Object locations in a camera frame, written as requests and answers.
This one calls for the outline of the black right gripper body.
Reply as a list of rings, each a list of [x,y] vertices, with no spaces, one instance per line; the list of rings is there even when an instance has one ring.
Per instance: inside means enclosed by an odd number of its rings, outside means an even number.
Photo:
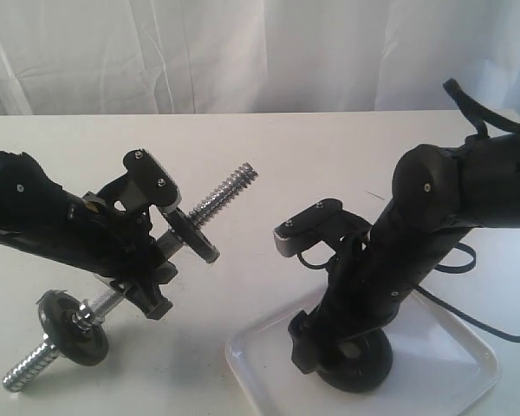
[[[383,328],[458,241],[457,228],[424,232],[392,224],[343,238],[329,263],[321,302],[290,326],[307,329],[321,347]]]

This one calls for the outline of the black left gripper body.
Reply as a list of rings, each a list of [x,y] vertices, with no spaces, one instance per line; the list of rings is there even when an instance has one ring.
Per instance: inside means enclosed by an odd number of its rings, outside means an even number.
[[[116,286],[152,283],[158,269],[168,269],[172,279],[177,275],[151,229],[145,212],[128,215],[72,194],[0,202],[1,245],[90,271]]]

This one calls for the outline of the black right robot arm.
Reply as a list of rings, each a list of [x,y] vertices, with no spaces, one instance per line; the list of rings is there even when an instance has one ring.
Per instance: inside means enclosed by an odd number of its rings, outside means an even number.
[[[476,228],[520,228],[520,136],[469,140],[456,148],[419,145],[395,167],[392,197],[369,223],[321,200],[282,223],[280,250],[334,250],[328,288],[289,325],[291,359],[304,373],[383,374],[383,329],[401,304]]]

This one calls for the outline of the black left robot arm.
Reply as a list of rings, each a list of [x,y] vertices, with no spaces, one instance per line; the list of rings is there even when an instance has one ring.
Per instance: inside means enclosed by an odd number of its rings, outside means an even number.
[[[158,320],[172,307],[160,287],[177,271],[150,234],[149,209],[174,211],[179,189],[143,149],[123,164],[125,174],[78,197],[27,153],[0,151],[0,244],[104,277]]]

